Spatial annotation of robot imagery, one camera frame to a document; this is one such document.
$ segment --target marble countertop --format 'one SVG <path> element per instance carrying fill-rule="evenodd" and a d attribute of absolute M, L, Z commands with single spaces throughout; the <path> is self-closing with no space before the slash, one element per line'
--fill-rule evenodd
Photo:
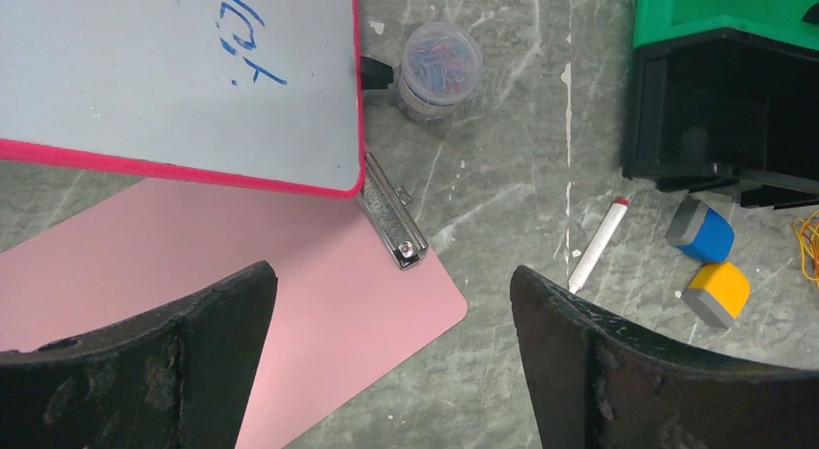
<path fill-rule="evenodd" d="M 410 123 L 389 92 L 365 96 L 366 137 L 469 303 L 466 319 L 291 447 L 539 447 L 509 304 L 527 265 L 565 286 L 611 201 L 632 204 L 579 295 L 680 341 L 819 368 L 819 293 L 800 272 L 790 223 L 812 210 L 706 203 L 737 234 L 732 261 L 753 291 L 728 330 L 676 298 L 698 265 L 664 242 L 682 200 L 618 170 L 635 0 L 360 0 L 363 53 L 397 64 L 436 20 L 484 52 L 475 97 L 435 126 Z M 138 179 L 0 163 L 0 250 Z"/>

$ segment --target metal clip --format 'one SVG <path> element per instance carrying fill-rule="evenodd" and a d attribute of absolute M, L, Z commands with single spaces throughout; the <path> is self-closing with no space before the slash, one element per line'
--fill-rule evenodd
<path fill-rule="evenodd" d="M 364 154 L 364 185 L 356 201 L 399 269 L 406 270 L 424 258 L 429 245 L 405 208 L 412 197 L 404 188 L 392 187 L 370 152 Z"/>

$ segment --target pen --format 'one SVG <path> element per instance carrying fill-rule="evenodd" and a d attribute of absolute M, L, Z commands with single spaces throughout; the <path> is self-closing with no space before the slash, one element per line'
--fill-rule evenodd
<path fill-rule="evenodd" d="M 629 201 L 624 198 L 618 198 L 611 204 L 606 217 L 603 218 L 603 222 L 600 223 L 600 227 L 594 233 L 594 237 L 592 237 L 585 253 L 580 258 L 580 262 L 572 272 L 572 276 L 569 277 L 569 293 L 575 295 L 583 288 L 594 266 L 600 260 L 600 256 L 603 255 L 603 250 L 608 246 L 611 236 L 614 235 L 614 231 L 617 230 L 617 226 L 620 225 L 620 221 L 626 215 L 628 208 Z"/>

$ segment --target green container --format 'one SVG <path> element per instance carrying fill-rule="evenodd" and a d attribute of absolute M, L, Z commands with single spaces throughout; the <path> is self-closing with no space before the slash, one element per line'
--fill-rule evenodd
<path fill-rule="evenodd" d="M 637 0 L 635 48 L 705 31 L 738 31 L 819 50 L 819 25 L 803 22 L 819 0 Z"/>

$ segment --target marble surface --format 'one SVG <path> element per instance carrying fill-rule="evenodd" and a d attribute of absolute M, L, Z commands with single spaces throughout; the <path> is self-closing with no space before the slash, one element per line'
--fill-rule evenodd
<path fill-rule="evenodd" d="M 411 124 L 368 93 L 367 141 L 469 303 L 466 319 L 291 444 L 540 447 L 509 305 L 513 269 L 564 284 L 616 196 L 632 206 L 580 295 L 662 334 L 739 357 L 819 368 L 819 293 L 799 270 L 795 215 L 703 195 L 737 233 L 753 292 L 729 330 L 674 293 L 697 264 L 664 243 L 682 195 L 623 180 L 617 154 L 635 0 L 361 0 L 363 52 L 390 64 L 425 22 L 469 30 L 486 72 L 452 119 Z M 0 250 L 138 178 L 0 163 Z"/>

